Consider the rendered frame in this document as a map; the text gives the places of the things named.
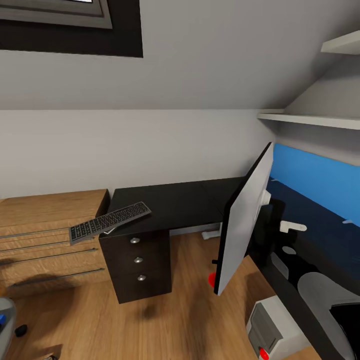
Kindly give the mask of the monitor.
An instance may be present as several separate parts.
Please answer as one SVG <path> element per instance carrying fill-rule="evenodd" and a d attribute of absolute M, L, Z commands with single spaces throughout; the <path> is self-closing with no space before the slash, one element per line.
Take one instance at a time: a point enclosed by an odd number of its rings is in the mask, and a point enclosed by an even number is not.
<path fill-rule="evenodd" d="M 271 198 L 266 191 L 273 164 L 273 142 L 269 142 L 243 181 L 224 206 L 216 272 L 208 277 L 208 282 L 214 293 L 220 296 L 232 276 L 249 255 L 253 247 L 270 253 L 274 239 L 264 235 L 263 244 L 255 242 L 254 227 L 262 206 L 273 205 L 268 225 L 279 227 L 286 203 Z M 247 251 L 253 234 L 253 244 Z"/>

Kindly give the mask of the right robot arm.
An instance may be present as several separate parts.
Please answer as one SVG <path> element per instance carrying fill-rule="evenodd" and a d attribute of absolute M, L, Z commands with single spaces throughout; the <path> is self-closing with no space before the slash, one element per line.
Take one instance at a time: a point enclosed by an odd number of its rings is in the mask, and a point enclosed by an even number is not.
<path fill-rule="evenodd" d="M 264 222 L 266 236 L 274 239 L 274 266 L 295 287 L 315 315 L 333 346 L 345 360 L 360 360 L 360 296 L 339 286 L 314 265 L 298 256 L 293 243 L 304 224 L 282 220 Z"/>

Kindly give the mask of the swivel chair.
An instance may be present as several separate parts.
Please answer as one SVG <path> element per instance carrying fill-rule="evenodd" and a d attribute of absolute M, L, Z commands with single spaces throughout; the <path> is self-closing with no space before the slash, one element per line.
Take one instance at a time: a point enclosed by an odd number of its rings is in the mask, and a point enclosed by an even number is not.
<path fill-rule="evenodd" d="M 9 350 L 13 335 L 17 338 L 23 336 L 27 332 L 27 324 L 16 327 L 16 305 L 15 302 L 8 298 L 0 296 L 0 316 L 5 315 L 7 319 L 0 328 L 0 360 L 4 360 Z M 51 355 L 43 360 L 58 360 Z"/>

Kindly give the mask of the keyboard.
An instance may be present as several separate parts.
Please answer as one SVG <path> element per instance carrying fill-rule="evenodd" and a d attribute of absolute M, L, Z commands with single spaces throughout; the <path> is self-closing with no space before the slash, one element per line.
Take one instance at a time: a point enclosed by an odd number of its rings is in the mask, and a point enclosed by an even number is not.
<path fill-rule="evenodd" d="M 148 215 L 151 212 L 152 211 L 147 207 L 147 205 L 141 201 L 84 223 L 72 226 L 68 229 L 70 245 L 76 245 L 92 237 L 105 233 L 114 227 L 117 228 L 118 226 Z"/>

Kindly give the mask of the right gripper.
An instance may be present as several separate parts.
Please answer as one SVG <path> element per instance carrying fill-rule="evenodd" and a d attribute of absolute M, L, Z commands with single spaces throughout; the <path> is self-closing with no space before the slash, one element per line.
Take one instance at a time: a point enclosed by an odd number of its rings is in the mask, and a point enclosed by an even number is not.
<path fill-rule="evenodd" d="M 278 238 L 287 238 L 291 243 L 296 243 L 296 239 L 298 236 L 297 231 L 293 231 L 290 229 L 288 229 L 288 233 L 280 232 L 279 227 L 268 225 L 267 219 L 264 222 L 263 230 L 265 231 L 266 236 L 274 239 L 274 244 L 275 240 Z"/>

